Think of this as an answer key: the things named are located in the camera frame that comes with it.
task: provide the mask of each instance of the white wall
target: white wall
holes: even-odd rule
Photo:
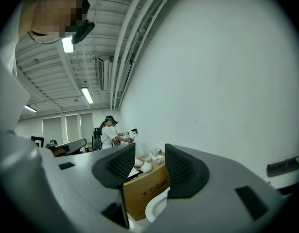
[[[125,128],[123,127],[121,115],[120,112],[117,111],[111,111],[110,109],[104,109],[104,113],[102,109],[88,109],[88,110],[80,110],[80,111],[73,111],[68,113],[59,113],[59,114],[53,114],[48,116],[39,116],[36,118],[30,118],[25,120],[18,121],[17,127],[15,129],[15,132],[18,135],[30,138],[32,134],[38,134],[42,135],[42,120],[52,117],[62,117],[62,136],[63,136],[63,142],[67,143],[67,134],[66,134],[66,124],[65,124],[65,116],[68,115],[74,115],[74,114],[84,114],[84,113],[92,113],[93,117],[93,126],[99,127],[106,116],[113,116],[116,121],[118,121],[118,125],[116,126],[116,129],[118,132],[124,132]]]
[[[120,106],[140,153],[165,143],[266,165],[299,155],[299,41],[272,0],[174,0]]]

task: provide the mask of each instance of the window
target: window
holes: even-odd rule
[[[43,119],[43,134],[49,140],[55,139],[57,144],[63,144],[61,117]]]
[[[80,127],[82,138],[86,139],[87,143],[92,142],[94,129],[92,113],[80,114]]]
[[[79,140],[77,115],[66,116],[67,141]]]

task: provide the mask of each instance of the cardboard box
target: cardboard box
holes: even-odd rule
[[[123,185],[125,209],[135,221],[146,218],[145,209],[150,200],[164,192],[170,186],[169,172],[164,162],[154,164],[149,173],[143,173],[136,179]]]

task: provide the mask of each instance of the white ceiling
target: white ceiling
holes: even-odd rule
[[[119,32],[125,14],[132,0],[100,0],[96,16],[95,38],[93,31],[84,39],[85,57],[82,42],[75,45],[73,53],[64,53],[61,42],[50,45],[35,43],[29,36],[20,38],[16,47],[16,62],[18,80],[31,95],[28,105],[37,110],[34,115],[23,111],[21,119],[49,115],[87,108],[110,107],[110,93],[103,91],[98,77],[98,67],[92,62],[93,41],[95,42],[95,58],[103,61],[115,54]],[[140,0],[125,33],[120,55],[130,34],[135,19],[146,0]],[[162,0],[154,0],[148,9],[138,31],[140,35],[132,51],[135,55],[142,40],[143,32],[147,29],[151,16]],[[90,9],[88,20],[94,22],[98,0],[89,0]],[[80,91],[86,86],[94,101],[88,104]],[[122,90],[119,91],[116,106],[119,105]]]

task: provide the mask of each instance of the ceiling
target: ceiling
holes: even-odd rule
[[[111,94],[108,90],[103,90],[103,85],[100,84],[100,76],[103,72],[101,60],[113,60],[123,19],[131,1],[89,0],[88,20],[96,22],[95,28],[83,40],[83,43],[75,45],[73,53],[64,53],[61,41],[41,45],[35,43],[27,35],[19,39],[16,47],[17,78],[31,95],[28,105],[37,110],[37,113],[31,113],[24,109],[20,119],[58,112],[110,107]],[[120,52],[118,51],[118,66],[127,38],[145,2],[146,0],[140,0],[128,23]],[[134,37],[128,52],[128,56],[131,55],[130,62],[139,48],[152,15],[161,2],[162,0],[154,0],[142,18],[136,34],[138,37]],[[122,85],[117,93],[116,106],[120,103],[130,68],[131,65],[125,68]],[[83,96],[81,87],[84,86],[88,87],[93,104],[89,104]]]

